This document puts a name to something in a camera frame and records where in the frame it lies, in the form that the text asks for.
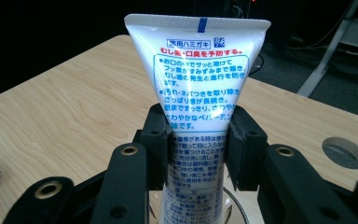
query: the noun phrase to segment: wooden table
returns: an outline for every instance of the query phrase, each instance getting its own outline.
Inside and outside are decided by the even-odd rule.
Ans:
[[[61,175],[78,184],[105,170],[113,149],[132,140],[157,102],[126,35],[0,94],[0,222],[40,179]],[[301,150],[323,178],[353,189],[358,170],[331,162],[322,141],[339,136],[358,145],[358,116],[252,78],[238,105],[270,144]],[[262,222],[255,193],[235,194],[251,223]]]

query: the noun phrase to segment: toothpaste tube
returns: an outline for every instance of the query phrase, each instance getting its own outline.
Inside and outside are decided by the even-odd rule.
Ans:
[[[173,130],[159,223],[222,223],[228,123],[270,22],[142,14],[124,21]]]

